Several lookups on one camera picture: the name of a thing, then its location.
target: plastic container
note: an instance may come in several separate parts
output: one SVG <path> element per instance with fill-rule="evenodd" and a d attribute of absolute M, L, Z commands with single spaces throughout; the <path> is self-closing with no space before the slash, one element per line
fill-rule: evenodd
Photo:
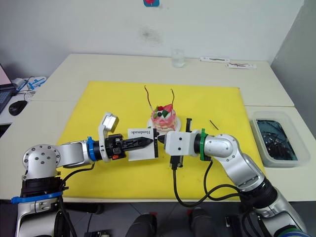
<path fill-rule="evenodd" d="M 277 132 L 271 132 L 262 123 L 268 124 Z M 295 167 L 311 159 L 311 155 L 297 132 L 294 123 L 284 112 L 255 112 L 250 125 L 264 166 Z M 285 133 L 287 139 L 279 139 L 279 137 L 283 137 L 282 135 L 280 136 L 281 133 Z"/>

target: yellow mat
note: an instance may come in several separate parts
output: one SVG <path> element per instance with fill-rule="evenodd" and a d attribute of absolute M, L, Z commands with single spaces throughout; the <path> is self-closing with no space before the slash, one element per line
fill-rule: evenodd
<path fill-rule="evenodd" d="M 109 111 L 119 117 L 115 133 L 127 138 L 128 128 L 144 128 L 151 110 L 143 83 L 91 81 L 78 101 L 59 145 L 86 139 L 98 138 L 98 125 Z M 180 118 L 181 131 L 185 131 L 186 118 L 192 118 L 192 130 L 205 128 L 206 133 L 227 133 L 236 137 L 241 150 L 250 155 L 257 165 L 263 165 L 254 141 L 239 88 L 146 84 L 153 107 L 171 103 L 172 88 L 175 94 L 174 109 Z M 175 199 L 170 156 L 158 143 L 159 158 L 128 161 L 127 158 L 109 163 L 96 162 L 92 171 L 81 172 L 67 181 L 66 197 L 107 199 Z M 183 199 L 199 199 L 204 195 L 203 176 L 209 164 L 198 157 L 184 157 L 184 167 L 177 170 L 178 193 Z M 60 168 L 62 178 L 74 169 Z M 209 189 L 219 184 L 232 184 L 224 169 L 216 160 L 209 172 Z M 233 192 L 223 188 L 215 197 Z"/>

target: keyboard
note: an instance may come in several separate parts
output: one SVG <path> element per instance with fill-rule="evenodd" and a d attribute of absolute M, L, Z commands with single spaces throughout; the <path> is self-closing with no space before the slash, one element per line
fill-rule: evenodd
<path fill-rule="evenodd" d="M 11 91 L 0 92 L 0 104 L 5 102 L 5 99 L 10 95 Z"/>

